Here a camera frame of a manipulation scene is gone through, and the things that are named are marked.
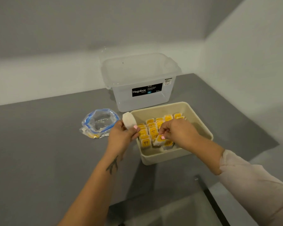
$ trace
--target plastic storage box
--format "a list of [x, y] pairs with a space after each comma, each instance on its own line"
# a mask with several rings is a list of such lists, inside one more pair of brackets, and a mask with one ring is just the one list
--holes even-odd
[[175, 78], [182, 73], [173, 59], [161, 53], [107, 59], [101, 71], [120, 112], [168, 102]]
[[[131, 113], [138, 124], [145, 123], [145, 121], [150, 118], [163, 117], [166, 114], [183, 113], [186, 119], [195, 126], [200, 135], [210, 140], [213, 140], [213, 134], [208, 130], [208, 128], [192, 110], [191, 106], [189, 106], [189, 104], [186, 102], [177, 102], [168, 105], [144, 108], [134, 110]], [[176, 144], [170, 150], [164, 150], [162, 147], [150, 147], [146, 149], [141, 149], [139, 140], [137, 140], [137, 144], [141, 155], [141, 160], [145, 165], [151, 165], [154, 163], [159, 163], [191, 154], [190, 152], [179, 148]]]

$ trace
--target white shirt sleeve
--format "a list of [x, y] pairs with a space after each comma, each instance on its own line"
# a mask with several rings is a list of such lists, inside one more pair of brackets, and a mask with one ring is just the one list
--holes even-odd
[[220, 170], [220, 182], [257, 224], [283, 225], [283, 182], [229, 150], [220, 159]]

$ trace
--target table surface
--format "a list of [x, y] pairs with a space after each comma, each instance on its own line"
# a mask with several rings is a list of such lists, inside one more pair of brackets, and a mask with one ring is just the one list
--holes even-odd
[[[168, 103], [187, 102], [214, 141], [245, 160], [278, 143], [195, 74], [177, 76]], [[0, 106], [0, 225], [54, 225], [104, 154], [107, 138], [79, 132], [98, 108], [120, 113], [107, 89]], [[194, 155], [145, 166], [133, 141], [119, 166], [111, 204], [159, 190], [188, 195], [190, 179], [217, 182]]]

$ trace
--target hand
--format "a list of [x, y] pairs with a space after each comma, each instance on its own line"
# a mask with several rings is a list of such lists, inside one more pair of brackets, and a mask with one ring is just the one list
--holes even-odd
[[192, 151], [193, 144], [201, 138], [196, 128], [182, 118], [164, 122], [159, 129], [159, 134], [188, 151]]
[[106, 154], [122, 159], [129, 143], [139, 136], [139, 131], [137, 126], [127, 130], [122, 121], [117, 121], [109, 133]]

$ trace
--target black label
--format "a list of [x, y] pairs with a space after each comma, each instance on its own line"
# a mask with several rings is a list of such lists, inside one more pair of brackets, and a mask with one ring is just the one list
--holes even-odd
[[144, 95], [144, 94], [150, 94], [159, 92], [162, 89], [162, 83], [151, 85], [151, 86], [143, 86], [132, 89], [132, 97]]

